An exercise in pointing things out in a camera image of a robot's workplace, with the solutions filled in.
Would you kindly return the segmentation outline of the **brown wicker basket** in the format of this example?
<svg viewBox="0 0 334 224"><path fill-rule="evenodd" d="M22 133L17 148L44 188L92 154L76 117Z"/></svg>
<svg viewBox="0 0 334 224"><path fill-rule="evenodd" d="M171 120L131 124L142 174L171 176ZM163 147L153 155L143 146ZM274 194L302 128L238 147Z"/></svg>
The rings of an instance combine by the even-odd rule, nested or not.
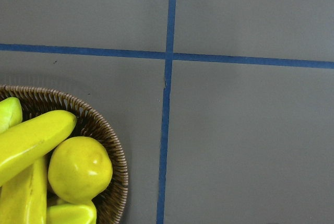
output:
<svg viewBox="0 0 334 224"><path fill-rule="evenodd" d="M66 110L77 117L72 136L98 140L111 159L113 175L107 189L93 199L98 223L120 223L128 198L128 166L121 142L109 122L92 106L65 92L30 86L1 85L1 99L16 97L29 120L52 110Z"/></svg>

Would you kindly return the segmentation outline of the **yellow lemon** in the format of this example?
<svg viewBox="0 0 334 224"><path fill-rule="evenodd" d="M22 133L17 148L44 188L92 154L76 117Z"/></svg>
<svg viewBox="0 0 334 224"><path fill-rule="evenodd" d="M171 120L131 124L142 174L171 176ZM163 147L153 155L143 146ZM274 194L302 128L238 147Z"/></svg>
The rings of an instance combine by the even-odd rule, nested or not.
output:
<svg viewBox="0 0 334 224"><path fill-rule="evenodd" d="M66 202L90 202L109 185L113 167L107 150L91 137L72 137L52 153L48 180L54 193Z"/></svg>

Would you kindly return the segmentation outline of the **yellow star fruit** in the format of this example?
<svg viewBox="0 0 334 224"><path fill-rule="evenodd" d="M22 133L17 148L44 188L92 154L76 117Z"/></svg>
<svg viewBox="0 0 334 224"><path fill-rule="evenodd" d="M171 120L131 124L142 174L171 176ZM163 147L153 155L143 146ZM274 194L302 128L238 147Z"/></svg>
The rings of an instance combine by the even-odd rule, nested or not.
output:
<svg viewBox="0 0 334 224"><path fill-rule="evenodd" d="M97 223L97 210L93 202L53 205L46 210L46 223Z"/></svg>

